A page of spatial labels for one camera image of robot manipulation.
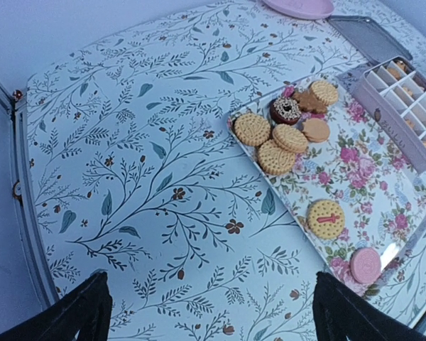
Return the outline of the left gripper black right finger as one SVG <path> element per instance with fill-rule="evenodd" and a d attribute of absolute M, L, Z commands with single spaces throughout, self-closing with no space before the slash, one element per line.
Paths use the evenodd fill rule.
<path fill-rule="evenodd" d="M 355 294 L 333 275 L 319 271 L 312 302 L 318 340 L 426 340 Z"/>

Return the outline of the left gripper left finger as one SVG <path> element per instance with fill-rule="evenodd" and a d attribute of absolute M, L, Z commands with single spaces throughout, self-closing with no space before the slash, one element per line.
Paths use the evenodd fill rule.
<path fill-rule="evenodd" d="M 0 340 L 107 340 L 112 297 L 107 272 L 92 274 L 47 310 L 0 334 Z"/>

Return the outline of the floral cookie tray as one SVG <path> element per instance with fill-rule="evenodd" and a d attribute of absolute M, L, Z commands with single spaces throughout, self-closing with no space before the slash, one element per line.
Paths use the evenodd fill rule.
<path fill-rule="evenodd" d="M 426 185 L 403 152 L 337 78 L 339 100 L 322 119 L 303 114 L 293 125 L 277 124 L 270 104 L 284 89 L 263 95 L 228 118 L 238 145 L 269 188 L 265 216 L 281 202 L 334 276 L 365 297 L 377 296 L 405 252 L 426 229 Z M 350 261 L 371 247 L 381 275 L 357 282 Z"/>

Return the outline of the brown leaf cookie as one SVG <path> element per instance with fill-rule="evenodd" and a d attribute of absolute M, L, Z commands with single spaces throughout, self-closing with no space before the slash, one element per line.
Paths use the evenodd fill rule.
<path fill-rule="evenodd" d="M 328 112 L 327 105 L 309 91 L 296 91 L 292 95 L 292 98 L 298 103 L 300 110 L 303 112 L 311 112 L 314 114 L 326 114 Z"/>

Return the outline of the compartment tin box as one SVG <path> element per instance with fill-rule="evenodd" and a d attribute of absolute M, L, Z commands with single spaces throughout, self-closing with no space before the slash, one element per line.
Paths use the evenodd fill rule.
<path fill-rule="evenodd" d="M 352 96 L 421 174 L 426 171 L 426 78 L 396 57 L 367 70 Z"/>

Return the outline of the metal tin lid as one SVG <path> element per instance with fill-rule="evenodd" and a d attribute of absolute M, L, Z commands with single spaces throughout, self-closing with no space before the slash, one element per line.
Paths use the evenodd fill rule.
<path fill-rule="evenodd" d="M 327 21 L 372 65 L 396 57 L 413 60 L 411 53 L 396 38 L 368 16 L 333 15 Z"/>

